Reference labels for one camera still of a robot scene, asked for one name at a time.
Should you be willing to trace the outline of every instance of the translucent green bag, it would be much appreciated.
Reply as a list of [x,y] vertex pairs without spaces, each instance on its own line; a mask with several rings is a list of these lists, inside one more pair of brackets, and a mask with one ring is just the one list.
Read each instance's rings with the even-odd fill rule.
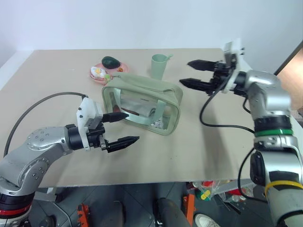
[[171,134],[179,121],[183,92],[177,85],[117,72],[102,88],[106,111],[124,112],[126,122],[156,132]]

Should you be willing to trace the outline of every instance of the green cup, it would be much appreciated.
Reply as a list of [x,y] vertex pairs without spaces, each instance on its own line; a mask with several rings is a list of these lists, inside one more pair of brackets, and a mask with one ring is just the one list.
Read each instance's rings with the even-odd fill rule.
[[165,56],[164,54],[155,54],[151,58],[151,77],[154,79],[162,80],[163,73],[167,61],[173,56]]

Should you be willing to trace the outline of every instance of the black cable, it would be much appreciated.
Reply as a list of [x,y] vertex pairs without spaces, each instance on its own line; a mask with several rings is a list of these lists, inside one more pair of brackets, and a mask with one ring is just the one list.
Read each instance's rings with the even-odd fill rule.
[[239,190],[239,192],[241,193],[241,195],[242,195],[243,197],[245,197],[246,199],[254,200],[254,201],[259,201],[259,202],[263,202],[263,203],[267,203],[266,200],[261,200],[261,199],[258,199],[258,198],[254,198],[254,197],[250,197],[250,196],[245,195],[245,194],[243,193],[242,189],[241,189],[241,183],[240,183],[241,172],[242,172],[242,169],[243,169],[243,166],[244,166],[246,160],[247,160],[248,157],[252,154],[253,151],[254,151],[254,148],[252,148],[252,149],[250,150],[250,152],[248,152],[248,154],[246,155],[246,157],[244,158],[244,160],[243,160],[243,162],[242,162],[242,164],[241,164],[241,166],[240,166],[240,170],[239,170],[239,174],[238,174],[238,190]]
[[243,109],[244,109],[246,112],[250,113],[250,110],[247,109],[246,106],[245,106],[246,102],[247,102],[247,96],[245,97],[245,100],[244,100],[244,102],[243,102],[243,104],[242,104],[242,107],[243,107]]
[[87,97],[87,95],[84,95],[82,93],[78,93],[78,92],[60,92],[60,93],[56,93],[56,94],[52,94],[48,97],[45,97],[43,99],[41,99],[40,101],[36,102],[35,104],[33,104],[30,108],[28,108],[20,117],[19,119],[17,120],[17,122],[15,123],[14,127],[12,128],[12,130],[10,131],[10,134],[9,134],[9,137],[6,141],[6,144],[5,144],[5,149],[4,149],[4,154],[3,154],[3,157],[5,157],[8,152],[9,152],[9,145],[10,145],[10,142],[13,138],[13,135],[17,129],[17,127],[19,126],[19,124],[21,123],[21,121],[23,120],[23,118],[25,118],[25,116],[32,110],[34,109],[36,106],[38,106],[39,104],[41,104],[42,102],[50,99],[50,98],[53,98],[53,97],[56,97],[56,96],[63,96],[63,95],[75,95],[75,96],[81,96],[82,98],[84,97]]
[[202,115],[203,115],[203,112],[205,110],[205,108],[207,107],[207,105],[210,103],[210,101],[215,97],[215,95],[221,91],[221,89],[227,84],[228,80],[230,79],[232,75],[229,75],[225,81],[215,90],[215,92],[208,98],[208,100],[205,102],[205,104],[203,105],[202,109],[201,109],[201,112],[200,112],[200,122],[203,124],[203,125],[206,125],[206,126],[209,126],[209,127],[222,127],[222,128],[238,128],[238,129],[244,129],[246,131],[249,131],[251,133],[255,133],[253,130],[251,130],[250,128],[247,128],[247,127],[244,127],[244,126],[240,126],[240,125],[232,125],[232,124],[208,124],[208,123],[205,123],[202,119]]

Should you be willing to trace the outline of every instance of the orange bracket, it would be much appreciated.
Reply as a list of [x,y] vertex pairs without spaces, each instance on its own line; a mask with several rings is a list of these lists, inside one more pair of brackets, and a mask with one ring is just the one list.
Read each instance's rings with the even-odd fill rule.
[[78,223],[81,227],[89,227],[89,207],[81,203],[77,209]]
[[183,204],[185,207],[186,219],[189,222],[190,226],[193,226],[194,212],[196,211],[195,196],[192,194],[189,194],[188,196],[183,197]]

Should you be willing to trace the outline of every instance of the yellow ring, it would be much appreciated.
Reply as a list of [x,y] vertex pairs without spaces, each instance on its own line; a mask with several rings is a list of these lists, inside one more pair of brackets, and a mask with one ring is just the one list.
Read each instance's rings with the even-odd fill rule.
[[273,186],[277,186],[277,185],[290,185],[290,186],[296,186],[298,188],[303,189],[303,185],[301,185],[300,183],[295,182],[295,181],[273,181],[273,182],[270,182],[266,185],[266,187],[265,187],[265,197],[267,197],[267,192],[268,192],[269,188],[273,187]]

